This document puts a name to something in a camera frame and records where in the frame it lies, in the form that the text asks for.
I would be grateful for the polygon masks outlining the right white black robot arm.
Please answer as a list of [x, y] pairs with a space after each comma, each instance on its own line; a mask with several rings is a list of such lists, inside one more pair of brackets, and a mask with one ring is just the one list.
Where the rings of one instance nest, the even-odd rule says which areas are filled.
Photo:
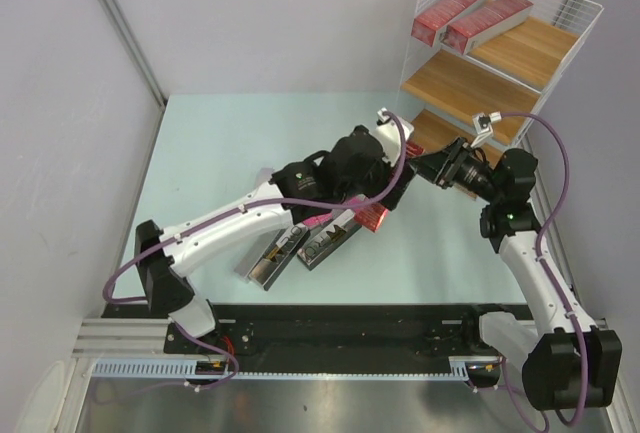
[[578, 303], [548, 251], [530, 201], [537, 159], [513, 148], [490, 165], [458, 138], [409, 162], [430, 183], [461, 186], [486, 201], [480, 234], [514, 275], [536, 327], [526, 329], [504, 310], [484, 313], [461, 329], [463, 346], [473, 354], [493, 348], [510, 361], [538, 411], [609, 406], [622, 344]]

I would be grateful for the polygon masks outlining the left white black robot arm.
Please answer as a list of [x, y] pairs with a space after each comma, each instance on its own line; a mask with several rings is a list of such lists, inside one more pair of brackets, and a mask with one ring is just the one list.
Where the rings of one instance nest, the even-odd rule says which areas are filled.
[[135, 263], [149, 311], [177, 323], [197, 351], [214, 350], [221, 329], [189, 275], [237, 243], [344, 209], [353, 198], [366, 205], [389, 199], [403, 173], [412, 133], [402, 120], [379, 123], [373, 130], [358, 125], [331, 150], [287, 164], [225, 207], [171, 227], [140, 223]]

